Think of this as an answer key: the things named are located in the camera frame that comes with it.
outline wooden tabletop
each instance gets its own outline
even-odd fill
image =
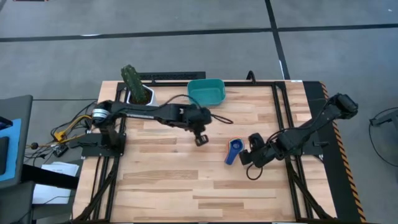
[[[113,100],[118,82],[103,82],[99,101]],[[286,81],[295,126],[311,118],[303,83]],[[158,103],[187,92],[186,87],[152,87]],[[279,99],[283,109],[282,94]],[[185,98],[176,103],[188,103]],[[259,180],[246,177],[239,158],[224,163],[227,142],[248,136],[266,138],[279,130],[268,86],[226,87],[226,99],[211,112],[234,124],[213,120],[206,126],[209,143],[196,147],[192,133],[156,121],[127,119],[127,143],[121,158],[111,222],[271,222],[293,221],[294,211],[284,161],[264,166]],[[331,216],[336,216],[323,164],[303,156],[309,191]],[[90,202],[97,158],[83,163],[73,206],[79,215]],[[253,168],[251,175],[257,175]],[[100,218],[108,194],[103,197]],[[300,200],[302,216],[305,209]]]

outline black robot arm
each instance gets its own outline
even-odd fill
[[[311,134],[335,119],[350,119],[358,112],[358,105],[348,96],[336,94],[329,98],[316,118],[298,128],[287,128],[274,133],[266,142],[259,133],[249,136],[251,151],[239,154],[243,165],[253,162],[260,168],[273,159],[282,160],[300,150]]]
[[[93,125],[102,134],[110,136],[109,143],[117,144],[117,138],[112,135],[116,119],[121,117],[153,119],[161,124],[182,128],[195,135],[195,143],[201,146],[208,142],[205,125],[211,123],[210,110],[197,105],[169,103],[160,106],[132,105],[128,103],[104,101],[95,106],[93,110]]]

